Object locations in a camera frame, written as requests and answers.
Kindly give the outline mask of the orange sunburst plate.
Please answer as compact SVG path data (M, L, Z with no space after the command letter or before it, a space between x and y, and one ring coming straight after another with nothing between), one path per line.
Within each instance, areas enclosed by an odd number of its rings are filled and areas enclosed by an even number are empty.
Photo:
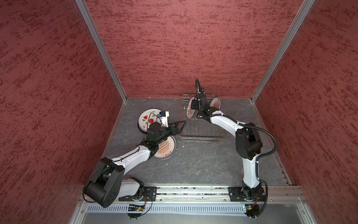
M189 102L188 102L188 106L186 109L186 117L188 119L191 119L194 115L194 113L198 110L198 99L196 97L192 97Z

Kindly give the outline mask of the brown leaf pattern plate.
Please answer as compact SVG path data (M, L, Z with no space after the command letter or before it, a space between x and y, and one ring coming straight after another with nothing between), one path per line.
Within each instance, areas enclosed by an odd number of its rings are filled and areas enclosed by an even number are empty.
M210 107L214 107L217 110L220 110L221 108L221 100L219 97L215 97L212 99L211 103L210 103Z

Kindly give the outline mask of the strawberry pattern white plate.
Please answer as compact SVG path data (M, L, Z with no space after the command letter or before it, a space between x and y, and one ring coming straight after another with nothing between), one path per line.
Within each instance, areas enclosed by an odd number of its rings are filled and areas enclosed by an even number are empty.
M164 127L163 118L161 114L161 110L153 108L144 111L138 119L138 128L141 132L147 133L148 128L154 122L159 123L162 127Z

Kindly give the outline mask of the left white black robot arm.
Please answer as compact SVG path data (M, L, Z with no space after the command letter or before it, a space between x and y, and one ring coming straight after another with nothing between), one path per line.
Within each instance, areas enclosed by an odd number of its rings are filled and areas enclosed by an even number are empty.
M103 208L109 207L115 200L124 197L144 197L144 183L137 178L124 179L127 172L142 162L154 157L159 150L160 143L168 137L180 134L186 121L177 121L163 127L154 122L147 129L146 137L129 153L118 158L102 158L96 165L83 187L82 196L97 203Z

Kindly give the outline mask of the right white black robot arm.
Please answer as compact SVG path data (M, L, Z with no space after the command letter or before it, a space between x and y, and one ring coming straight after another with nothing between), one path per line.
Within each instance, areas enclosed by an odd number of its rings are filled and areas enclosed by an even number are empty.
M255 200L262 188L256 159L263 144L257 127L253 123L241 123L211 106L203 93L191 98L188 109L196 111L201 119L221 127L235 137L235 149L243 163L242 197L247 201Z

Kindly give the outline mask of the left small circuit board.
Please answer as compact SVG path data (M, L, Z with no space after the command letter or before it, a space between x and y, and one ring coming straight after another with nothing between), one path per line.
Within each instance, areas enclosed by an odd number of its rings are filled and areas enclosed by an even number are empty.
M145 209L146 209L145 205L130 204L128 206L128 211L130 211L130 212L144 212Z

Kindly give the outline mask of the small circuit board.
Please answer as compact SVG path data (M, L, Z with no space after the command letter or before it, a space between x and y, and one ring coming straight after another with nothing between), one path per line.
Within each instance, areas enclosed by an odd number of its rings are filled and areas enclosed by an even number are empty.
M257 215L260 212L260 206L258 204L255 205L245 205L245 212L249 216Z
M145 205L130 204L128 206L128 211L130 211L130 212L144 212L145 209L146 209Z

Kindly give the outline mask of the right small circuit board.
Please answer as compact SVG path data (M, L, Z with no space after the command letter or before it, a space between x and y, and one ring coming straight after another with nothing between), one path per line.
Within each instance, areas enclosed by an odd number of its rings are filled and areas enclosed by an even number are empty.
M260 206L258 204L255 205L245 205L245 212L249 216L257 215L260 212Z

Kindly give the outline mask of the right corner aluminium profile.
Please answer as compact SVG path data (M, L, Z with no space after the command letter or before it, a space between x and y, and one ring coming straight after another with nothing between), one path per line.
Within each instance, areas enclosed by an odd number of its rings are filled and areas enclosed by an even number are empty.
M297 31L301 27L303 21L305 20L307 14L311 10L312 6L314 5L315 0L304 0L302 5L300 6L295 18L293 19L288 31L286 32L278 50L276 51L271 63L269 64L263 78L259 82L258 87L254 91L251 102L254 104L257 99L259 98L261 92L263 91L265 85L269 81L271 75L273 74L274 70L278 66L282 56L284 55L285 51L289 47L290 43L292 42L294 36L296 35Z

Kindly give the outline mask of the corner aluminium profile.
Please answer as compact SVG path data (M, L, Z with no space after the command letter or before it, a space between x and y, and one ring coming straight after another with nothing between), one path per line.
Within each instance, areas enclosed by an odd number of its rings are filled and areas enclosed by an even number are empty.
M285 51L289 47L290 43L292 42L294 36L296 35L297 31L301 27L303 21L305 20L307 14L311 10L312 6L314 5L315 0L304 0L302 5L300 6L295 18L293 19L288 31L286 32L278 50L276 51L271 63L269 64L263 78L259 82L258 87L254 91L251 102L254 104L257 99L259 98L261 92L263 91L265 85L269 81L271 75L273 74L274 70L278 66L282 56L284 55Z
M108 70L108 72L110 73L110 76L117 88L117 91L119 92L120 96L121 96L121 99L124 103L126 103L128 101L128 97L125 93L125 90L121 84L121 81L118 77L118 74L115 70L115 67L110 59L110 56L106 50L106 47L100 37L100 34L98 32L98 29L93 21L93 18L90 14L90 11L89 11L89 8L86 4L86 2L84 0L75 0L76 4L77 4L77 7L86 23L86 26L97 46L97 49L106 65L106 68Z

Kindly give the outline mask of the left corner aluminium profile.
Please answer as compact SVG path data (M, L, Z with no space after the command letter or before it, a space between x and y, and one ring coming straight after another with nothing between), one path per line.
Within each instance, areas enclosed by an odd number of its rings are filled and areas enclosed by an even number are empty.
M126 103L128 101L128 97L125 93L125 90L121 84L121 81L118 77L118 74L115 70L115 67L110 59L110 56L106 50L106 47L100 37L100 34L98 32L98 29L93 21L93 18L90 14L90 11L89 11L89 8L86 4L86 2L84 0L75 0L76 4L77 4L77 7L86 23L86 26L97 46L97 49L106 65L106 68L108 70L108 72L110 73L110 76L117 88L117 91L119 92L120 96L121 96L121 99L124 103Z

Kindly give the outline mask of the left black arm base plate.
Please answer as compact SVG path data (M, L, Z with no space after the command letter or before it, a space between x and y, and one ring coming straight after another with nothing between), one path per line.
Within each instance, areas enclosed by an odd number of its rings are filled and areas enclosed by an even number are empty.
M117 199L119 202L144 202L146 199L151 201L156 200L157 187L144 186L140 187L139 191L134 196L125 196Z

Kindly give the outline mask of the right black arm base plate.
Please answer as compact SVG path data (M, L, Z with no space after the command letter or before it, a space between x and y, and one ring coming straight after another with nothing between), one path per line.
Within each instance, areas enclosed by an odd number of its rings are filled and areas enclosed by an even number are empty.
M228 195L231 202L264 202L266 193L260 186L258 188L249 187L228 187Z

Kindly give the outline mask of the aluminium mounting rail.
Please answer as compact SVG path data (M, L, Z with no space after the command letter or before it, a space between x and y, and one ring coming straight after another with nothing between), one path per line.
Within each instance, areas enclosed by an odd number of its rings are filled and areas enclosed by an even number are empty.
M156 203L241 203L254 204L255 202L231 202L228 195L227 185L144 185L157 187ZM269 186L268 191L263 187L266 193L264 202L274 204L298 204L307 203L307 200L299 186L279 185Z

